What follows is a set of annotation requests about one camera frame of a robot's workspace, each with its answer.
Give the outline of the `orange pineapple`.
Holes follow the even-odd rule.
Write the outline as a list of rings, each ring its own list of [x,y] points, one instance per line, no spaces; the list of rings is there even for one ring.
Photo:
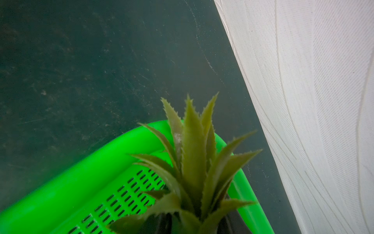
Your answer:
[[[244,223],[238,210],[253,201],[234,199],[228,190],[235,175],[259,151],[235,154],[248,138],[237,137],[217,150],[212,121],[217,96],[213,96],[201,113],[193,100],[186,98],[184,116],[179,117],[163,98],[163,108],[170,126],[172,141],[151,126],[163,144],[170,162],[148,154],[136,154],[137,164],[161,177],[166,187],[147,191],[155,202],[143,214],[130,214],[108,225],[115,234],[236,234]]]

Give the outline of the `green plastic basket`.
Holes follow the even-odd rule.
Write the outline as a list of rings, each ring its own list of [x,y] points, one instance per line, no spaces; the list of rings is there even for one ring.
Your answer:
[[[3,234],[108,234],[108,226],[154,204],[145,194],[165,187],[133,154],[169,161],[162,142],[140,126],[114,139],[1,212]]]

